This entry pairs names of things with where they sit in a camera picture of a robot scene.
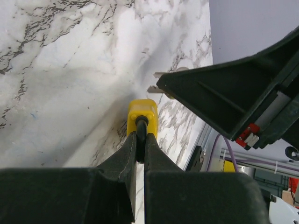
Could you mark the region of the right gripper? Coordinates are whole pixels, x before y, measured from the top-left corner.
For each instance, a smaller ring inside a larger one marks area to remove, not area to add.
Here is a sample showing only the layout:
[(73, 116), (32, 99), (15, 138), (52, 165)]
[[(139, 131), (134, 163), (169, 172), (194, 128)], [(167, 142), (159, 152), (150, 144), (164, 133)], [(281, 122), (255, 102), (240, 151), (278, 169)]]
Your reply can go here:
[(252, 56), (163, 74), (157, 86), (246, 150), (279, 139), (299, 148), (298, 30)]

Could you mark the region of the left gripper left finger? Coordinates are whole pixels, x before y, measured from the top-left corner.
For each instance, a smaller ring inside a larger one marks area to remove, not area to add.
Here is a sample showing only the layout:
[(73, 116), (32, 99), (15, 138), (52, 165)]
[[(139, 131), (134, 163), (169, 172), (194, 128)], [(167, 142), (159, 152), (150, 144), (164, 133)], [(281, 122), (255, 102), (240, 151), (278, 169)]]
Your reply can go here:
[(129, 224), (135, 221), (137, 136), (97, 167), (0, 171), (3, 224)]

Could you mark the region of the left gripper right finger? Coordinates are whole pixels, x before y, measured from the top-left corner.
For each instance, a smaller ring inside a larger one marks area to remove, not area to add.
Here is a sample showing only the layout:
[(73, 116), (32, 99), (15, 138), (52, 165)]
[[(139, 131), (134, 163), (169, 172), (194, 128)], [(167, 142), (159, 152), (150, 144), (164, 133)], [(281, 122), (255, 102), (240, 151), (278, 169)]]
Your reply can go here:
[(147, 224), (266, 224), (269, 214), (248, 175), (185, 172), (147, 135), (144, 160)]

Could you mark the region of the yellow padlock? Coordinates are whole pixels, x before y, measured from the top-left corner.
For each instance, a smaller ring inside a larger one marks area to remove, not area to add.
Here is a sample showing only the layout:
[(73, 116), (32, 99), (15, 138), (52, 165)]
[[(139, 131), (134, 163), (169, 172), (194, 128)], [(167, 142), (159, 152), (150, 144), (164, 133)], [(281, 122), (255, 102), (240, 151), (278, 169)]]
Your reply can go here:
[(135, 99), (129, 103), (127, 117), (127, 136), (137, 135), (137, 161), (144, 163), (147, 135), (158, 135), (157, 104), (152, 99)]

